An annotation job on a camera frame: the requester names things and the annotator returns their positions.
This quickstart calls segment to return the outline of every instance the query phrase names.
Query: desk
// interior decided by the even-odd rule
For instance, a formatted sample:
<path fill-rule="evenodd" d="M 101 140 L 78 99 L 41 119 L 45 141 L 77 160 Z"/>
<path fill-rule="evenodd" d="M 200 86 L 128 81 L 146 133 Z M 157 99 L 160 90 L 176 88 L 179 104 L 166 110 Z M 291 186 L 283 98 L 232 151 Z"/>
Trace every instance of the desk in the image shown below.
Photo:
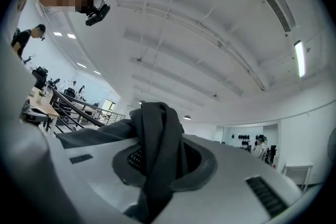
<path fill-rule="evenodd" d="M 307 169 L 307 173 L 306 173 L 306 178 L 305 181 L 303 182 L 304 189 L 303 189 L 303 193 L 306 192 L 307 190 L 307 183 L 308 183 L 308 178 L 309 178 L 309 174 L 310 174 L 310 170 L 312 169 L 313 164 L 311 162 L 306 162 L 306 163 L 286 163 L 285 164 L 285 170 L 284 170 L 284 175 L 286 175 L 287 170 L 290 169 L 295 169 L 295 170 L 301 170 L 301 169 Z"/>
<path fill-rule="evenodd" d="M 91 108 L 91 107 L 89 107 L 85 104 L 79 104 L 79 103 L 74 103 L 74 102 L 72 102 L 72 103 L 73 103 L 74 106 L 78 107 L 81 111 L 91 112 L 91 117 L 94 118 L 94 114 L 97 112 L 96 109 L 93 109 L 93 108 Z M 82 123 L 83 118 L 79 115 L 77 120 L 78 120 L 78 123 Z"/>
<path fill-rule="evenodd" d="M 29 95 L 28 98 L 30 100 L 30 105 L 32 105 L 35 108 L 42 109 L 44 112 L 46 112 L 49 116 L 49 118 L 52 120 L 49 133 L 53 134 L 55 127 L 56 127 L 56 121 L 59 117 L 59 114 L 55 111 L 55 109 L 49 104 L 49 101 L 46 97 L 43 97 L 41 102 L 37 102 L 38 92 L 39 89 L 33 87 L 32 91 L 35 92 L 35 95 Z"/>

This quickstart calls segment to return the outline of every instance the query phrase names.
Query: white ceiling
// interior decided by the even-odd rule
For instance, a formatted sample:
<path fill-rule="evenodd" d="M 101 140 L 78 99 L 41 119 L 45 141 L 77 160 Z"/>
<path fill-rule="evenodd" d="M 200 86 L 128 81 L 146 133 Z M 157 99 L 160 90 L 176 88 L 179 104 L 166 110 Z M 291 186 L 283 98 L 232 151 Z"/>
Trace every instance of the white ceiling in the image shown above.
<path fill-rule="evenodd" d="M 296 21 L 288 36 L 265 0 L 106 0 L 110 13 L 92 27 L 83 14 L 55 9 L 48 27 L 74 33 L 76 40 L 55 37 L 59 47 L 101 72 L 128 105 L 161 100 L 179 115 L 199 115 L 263 94 L 262 87 L 298 83 L 299 39 L 310 48 L 306 77 L 326 68 L 332 39 L 323 7 L 285 1 Z"/>

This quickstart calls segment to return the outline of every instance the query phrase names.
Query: black cloth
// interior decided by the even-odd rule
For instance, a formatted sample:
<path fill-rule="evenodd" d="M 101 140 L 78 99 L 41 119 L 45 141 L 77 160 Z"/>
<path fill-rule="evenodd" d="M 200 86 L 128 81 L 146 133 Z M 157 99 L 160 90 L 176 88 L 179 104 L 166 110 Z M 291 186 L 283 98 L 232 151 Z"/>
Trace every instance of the black cloth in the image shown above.
<path fill-rule="evenodd" d="M 56 135 L 64 148 L 99 145 L 138 137 L 146 162 L 146 182 L 138 204 L 126 214 L 143 223 L 151 222 L 173 196 L 170 185 L 188 173 L 177 113 L 165 103 L 143 103 L 130 112 L 130 120 L 121 120 L 97 130 Z"/>
<path fill-rule="evenodd" d="M 25 46 L 27 45 L 30 37 L 32 35 L 32 31 L 31 30 L 24 30 L 22 32 L 20 32 L 12 41 L 12 47 L 14 47 L 14 45 L 19 42 L 20 43 L 20 48 L 17 51 L 17 54 L 22 57 L 22 52 L 25 48 Z"/>

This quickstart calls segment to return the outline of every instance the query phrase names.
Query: black vent grille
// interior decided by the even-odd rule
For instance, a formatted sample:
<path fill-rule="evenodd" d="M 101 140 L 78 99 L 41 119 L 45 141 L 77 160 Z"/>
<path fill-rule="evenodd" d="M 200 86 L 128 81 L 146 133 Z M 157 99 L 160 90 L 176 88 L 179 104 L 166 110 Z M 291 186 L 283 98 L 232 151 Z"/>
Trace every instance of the black vent grille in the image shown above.
<path fill-rule="evenodd" d="M 260 176 L 249 178 L 246 180 L 246 183 L 272 218 L 287 209 L 286 204 Z"/>
<path fill-rule="evenodd" d="M 197 150 L 193 149 L 186 143 L 184 143 L 184 150 L 187 157 L 188 170 L 189 173 L 191 173 L 195 171 L 196 168 L 198 168 L 201 163 L 202 157 Z M 142 148 L 129 155 L 127 158 L 127 163 L 132 166 L 133 169 L 146 176 L 146 161 Z"/>
<path fill-rule="evenodd" d="M 81 156 L 78 156 L 78 157 L 73 157 L 73 158 L 70 158 L 70 161 L 72 164 L 75 164 L 75 163 L 80 163 L 80 162 L 84 162 L 88 159 L 92 159 L 93 157 L 90 155 L 90 154 L 85 154 L 85 155 L 81 155 Z"/>
<path fill-rule="evenodd" d="M 284 28 L 285 32 L 291 32 L 291 29 L 289 27 L 289 24 L 281 11 L 278 3 L 275 0 L 266 0 L 268 4 L 271 6 L 271 8 L 274 10 L 275 14 L 277 15 L 282 27 Z"/>
<path fill-rule="evenodd" d="M 137 170 L 142 175 L 146 175 L 146 162 L 144 154 L 142 154 L 142 148 L 128 156 L 127 162 L 133 169 Z"/>

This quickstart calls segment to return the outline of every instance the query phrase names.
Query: black camera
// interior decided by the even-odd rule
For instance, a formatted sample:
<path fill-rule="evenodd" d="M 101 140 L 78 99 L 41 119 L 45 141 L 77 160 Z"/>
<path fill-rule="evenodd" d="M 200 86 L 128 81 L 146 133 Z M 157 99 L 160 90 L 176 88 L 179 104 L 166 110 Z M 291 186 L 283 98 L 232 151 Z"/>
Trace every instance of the black camera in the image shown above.
<path fill-rule="evenodd" d="M 92 26 L 101 20 L 103 20 L 107 13 L 110 11 L 111 6 L 109 4 L 105 4 L 105 0 L 101 0 L 100 7 L 97 8 L 95 6 L 92 7 L 76 7 L 76 11 L 80 13 L 85 13 L 88 18 L 85 21 L 87 26 Z"/>
<path fill-rule="evenodd" d="M 100 8 L 93 7 L 92 12 L 90 12 L 88 15 L 88 18 L 85 21 L 85 24 L 87 26 L 92 26 L 101 20 L 103 20 L 106 16 L 106 14 L 110 11 L 111 6 L 109 4 L 104 4 Z"/>

